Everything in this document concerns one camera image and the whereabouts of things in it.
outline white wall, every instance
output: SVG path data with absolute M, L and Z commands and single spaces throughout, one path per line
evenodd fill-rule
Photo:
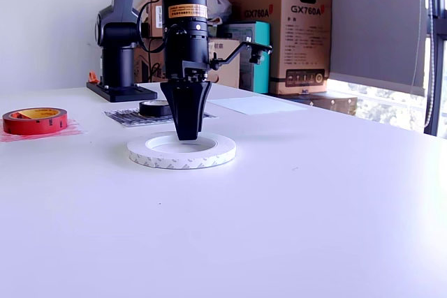
M 83 87 L 99 72 L 94 24 L 110 2 L 0 0 L 0 94 Z

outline white panel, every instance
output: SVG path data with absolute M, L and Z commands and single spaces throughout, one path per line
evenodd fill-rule
M 425 0 L 333 0 L 332 15 L 332 78 L 349 76 L 357 84 L 423 93 Z M 419 24 L 418 70 L 411 89 Z

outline white table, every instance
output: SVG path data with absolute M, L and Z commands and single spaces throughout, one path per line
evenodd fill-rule
M 158 86 L 151 89 L 159 91 Z M 252 96 L 214 86 L 210 98 Z M 445 298 L 447 142 L 307 107 L 207 104 L 232 163 L 154 170 L 87 89 L 0 98 L 88 134 L 0 144 L 1 298 Z

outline double-sided tape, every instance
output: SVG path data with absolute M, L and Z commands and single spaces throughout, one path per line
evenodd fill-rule
M 196 141 L 179 141 L 175 132 L 155 133 L 128 143 L 129 158 L 146 167 L 188 170 L 222 165 L 236 156 L 233 140 L 200 133 Z

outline warning label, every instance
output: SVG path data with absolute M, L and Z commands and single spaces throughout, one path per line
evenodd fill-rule
M 185 3 L 183 5 L 175 5 L 169 7 L 169 18 L 175 17 L 206 17 L 208 18 L 208 10 L 205 5 L 196 3 Z

